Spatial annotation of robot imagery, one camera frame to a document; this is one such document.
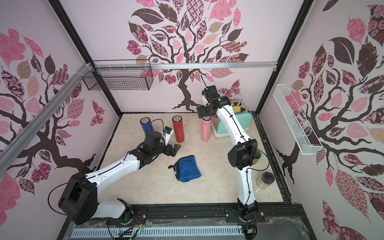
folded cloth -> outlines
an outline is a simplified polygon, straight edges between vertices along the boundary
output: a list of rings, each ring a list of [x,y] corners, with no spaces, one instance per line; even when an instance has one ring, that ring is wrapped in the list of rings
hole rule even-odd
[[[193,155],[180,158],[175,165],[171,165],[168,168],[173,168],[176,179],[181,182],[189,182],[192,179],[201,177],[196,165],[195,156]]]

jar lid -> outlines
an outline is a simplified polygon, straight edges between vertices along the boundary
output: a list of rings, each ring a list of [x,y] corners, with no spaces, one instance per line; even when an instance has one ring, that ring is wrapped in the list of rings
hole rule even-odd
[[[271,172],[264,172],[263,175],[261,176],[261,179],[265,184],[268,184],[268,185],[272,184],[275,181],[275,177]]]

blue thermos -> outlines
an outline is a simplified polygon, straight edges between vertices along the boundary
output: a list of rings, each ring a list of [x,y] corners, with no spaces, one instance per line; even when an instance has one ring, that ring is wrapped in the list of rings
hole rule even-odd
[[[148,134],[153,131],[153,126],[150,118],[142,118],[140,120],[140,124],[145,134]]]

marble floor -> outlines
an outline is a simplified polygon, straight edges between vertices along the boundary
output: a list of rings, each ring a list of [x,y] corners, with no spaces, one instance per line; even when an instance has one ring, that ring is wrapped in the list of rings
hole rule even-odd
[[[172,117],[180,115],[183,118],[185,141],[175,157],[164,154],[145,167],[127,174],[106,188],[100,195],[104,198],[122,198],[130,204],[180,204],[180,203],[225,203],[237,202],[238,182],[236,170],[230,165],[227,154],[232,148],[229,137],[216,138],[211,129],[210,140],[200,139],[201,119],[196,113],[151,113],[124,114],[114,133],[112,142],[107,150],[101,168],[123,158],[128,150],[135,149],[144,140],[144,132],[140,119],[149,117],[152,120],[160,118],[165,126],[172,126]],[[161,121],[153,122],[155,131],[162,131]],[[254,120],[247,134],[255,138],[258,147],[265,152]],[[173,135],[169,141],[175,144]],[[194,155],[201,177],[189,182],[180,182],[175,178],[169,165],[182,157]],[[262,154],[261,159],[253,168],[264,169],[268,159]],[[252,172],[253,190],[258,202],[282,202],[276,181],[267,189],[259,189],[256,179],[263,172]]]

red thermos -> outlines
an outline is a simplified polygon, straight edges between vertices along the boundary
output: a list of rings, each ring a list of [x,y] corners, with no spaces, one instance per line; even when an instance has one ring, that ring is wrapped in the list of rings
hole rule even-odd
[[[176,115],[172,118],[173,130],[175,131],[175,137],[177,142],[184,142],[184,127],[183,127],[183,118]]]

